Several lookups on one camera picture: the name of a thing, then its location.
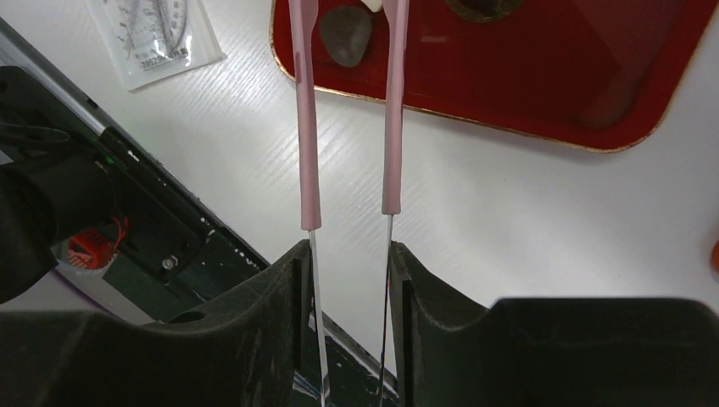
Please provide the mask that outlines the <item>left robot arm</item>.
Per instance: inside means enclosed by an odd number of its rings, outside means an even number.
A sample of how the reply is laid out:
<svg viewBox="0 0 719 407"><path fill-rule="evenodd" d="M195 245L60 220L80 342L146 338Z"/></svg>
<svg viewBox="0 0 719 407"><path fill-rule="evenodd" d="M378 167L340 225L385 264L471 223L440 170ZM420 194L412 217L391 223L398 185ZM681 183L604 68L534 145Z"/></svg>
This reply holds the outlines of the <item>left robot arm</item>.
<svg viewBox="0 0 719 407"><path fill-rule="evenodd" d="M1 145L20 153L1 167L1 300L26 292L58 265L51 248L108 220L118 191L82 134L42 117L53 95L20 67L1 68Z"/></svg>

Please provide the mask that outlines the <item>white rectangular chocolate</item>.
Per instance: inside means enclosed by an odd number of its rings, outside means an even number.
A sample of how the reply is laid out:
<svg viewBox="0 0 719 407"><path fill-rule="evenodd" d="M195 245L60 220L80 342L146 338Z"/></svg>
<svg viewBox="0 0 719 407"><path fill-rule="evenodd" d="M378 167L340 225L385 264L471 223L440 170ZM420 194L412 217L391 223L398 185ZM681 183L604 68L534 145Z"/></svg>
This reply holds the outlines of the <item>white rectangular chocolate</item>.
<svg viewBox="0 0 719 407"><path fill-rule="evenodd" d="M383 8L382 0L361 0L361 2L372 12L380 12Z"/></svg>

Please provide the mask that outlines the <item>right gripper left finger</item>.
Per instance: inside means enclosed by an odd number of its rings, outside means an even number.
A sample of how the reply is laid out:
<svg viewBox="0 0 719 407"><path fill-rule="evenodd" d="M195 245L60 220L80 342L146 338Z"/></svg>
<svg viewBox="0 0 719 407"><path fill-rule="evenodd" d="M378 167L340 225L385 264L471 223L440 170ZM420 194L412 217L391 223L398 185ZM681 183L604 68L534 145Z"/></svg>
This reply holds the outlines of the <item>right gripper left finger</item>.
<svg viewBox="0 0 719 407"><path fill-rule="evenodd" d="M311 295L309 243L167 323L1 316L4 406L287 406Z"/></svg>

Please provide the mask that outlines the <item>pink tongs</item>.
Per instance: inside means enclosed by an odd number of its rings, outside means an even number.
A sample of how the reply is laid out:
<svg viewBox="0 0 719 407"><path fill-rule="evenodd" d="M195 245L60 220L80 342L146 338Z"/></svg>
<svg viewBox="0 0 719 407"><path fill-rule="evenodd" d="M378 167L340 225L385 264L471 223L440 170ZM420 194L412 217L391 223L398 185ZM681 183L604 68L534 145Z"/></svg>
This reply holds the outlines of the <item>pink tongs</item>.
<svg viewBox="0 0 719 407"><path fill-rule="evenodd" d="M320 302L319 263L315 231L321 227L317 117L315 106L314 69L311 56L311 37L319 12L317 1L288 3L293 46L294 78L298 115L298 168L300 185L301 228L309 233L314 284L315 332L320 360L320 405L330 406L331 386L326 353L325 324ZM388 60L385 107L384 170L382 184L382 213L387 216L386 275L382 317L382 351L377 386L378 404L383 405L387 316L390 291L390 248L393 238L393 218L401 212L401 183L403 161L404 67L408 1L385 1L383 11L388 22Z"/></svg>

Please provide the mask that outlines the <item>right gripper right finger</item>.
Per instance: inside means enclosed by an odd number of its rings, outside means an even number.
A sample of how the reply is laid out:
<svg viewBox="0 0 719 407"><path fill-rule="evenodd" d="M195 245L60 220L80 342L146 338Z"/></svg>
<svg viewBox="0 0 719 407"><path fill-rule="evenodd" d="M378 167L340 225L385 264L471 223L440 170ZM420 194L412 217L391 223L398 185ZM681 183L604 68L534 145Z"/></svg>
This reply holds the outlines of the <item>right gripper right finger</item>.
<svg viewBox="0 0 719 407"><path fill-rule="evenodd" d="M718 317L686 298L502 298L484 307L389 250L403 406L715 406Z"/></svg>

